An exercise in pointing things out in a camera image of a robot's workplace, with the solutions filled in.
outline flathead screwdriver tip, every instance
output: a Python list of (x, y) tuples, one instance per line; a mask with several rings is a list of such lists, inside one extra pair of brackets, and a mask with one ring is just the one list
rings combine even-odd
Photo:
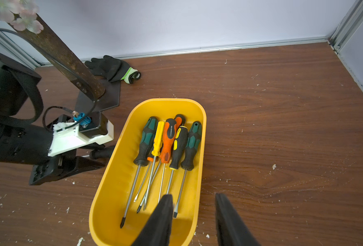
[(121, 219), (121, 224), (120, 224), (120, 228), (123, 228), (123, 226), (124, 226), (124, 223), (125, 223), (125, 217), (123, 217), (123, 218)]

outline wood grain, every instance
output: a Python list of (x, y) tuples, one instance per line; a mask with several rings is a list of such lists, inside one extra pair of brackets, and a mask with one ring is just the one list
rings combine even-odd
[[(146, 99), (191, 98), (207, 113), (191, 245), (217, 245), (216, 192), (262, 245), (363, 245), (363, 93), (326, 43), (128, 62), (142, 79), (122, 83), (120, 106), (105, 111), (116, 139)], [(74, 106), (60, 72), (37, 71), (45, 106)], [(19, 116), (31, 114), (27, 103)], [(95, 245), (88, 213), (104, 169), (38, 187), (30, 170), (0, 163), (0, 245)]]

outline blue connector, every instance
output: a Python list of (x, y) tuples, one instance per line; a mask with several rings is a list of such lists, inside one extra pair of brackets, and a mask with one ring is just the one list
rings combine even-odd
[(86, 115), (84, 113), (78, 113), (76, 112), (74, 115), (73, 115), (73, 120), (74, 121), (79, 121), (81, 118), (84, 118), (84, 120), (82, 120), (79, 124), (83, 127), (83, 128), (86, 128), (88, 124), (91, 123), (91, 118), (90, 117), (86, 117)]

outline black and yellow screwdriver handle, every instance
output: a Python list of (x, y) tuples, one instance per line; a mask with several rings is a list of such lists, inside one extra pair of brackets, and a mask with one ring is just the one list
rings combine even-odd
[(187, 145), (188, 140), (188, 129), (187, 127), (181, 125), (176, 133), (176, 139), (173, 143), (173, 157), (172, 162), (169, 167), (173, 170), (179, 169), (179, 162), (181, 157), (183, 156), (183, 151), (185, 146)]
[(181, 162), (181, 168), (187, 171), (194, 169), (194, 157), (202, 140), (202, 124), (195, 121), (188, 132), (188, 141), (185, 146), (185, 158)]
[(147, 156), (153, 147), (155, 132), (157, 130), (158, 119), (154, 116), (150, 117), (143, 128), (142, 140), (139, 144), (139, 154), (133, 161), (136, 165), (147, 166), (149, 161)]

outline black glove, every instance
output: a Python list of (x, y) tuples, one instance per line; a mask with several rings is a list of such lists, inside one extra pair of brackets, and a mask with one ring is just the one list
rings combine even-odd
[(92, 58), (85, 62), (93, 75), (103, 76), (109, 82), (124, 80), (127, 84), (132, 84), (133, 80), (140, 79), (140, 72), (133, 69), (127, 62), (104, 56), (102, 59)]

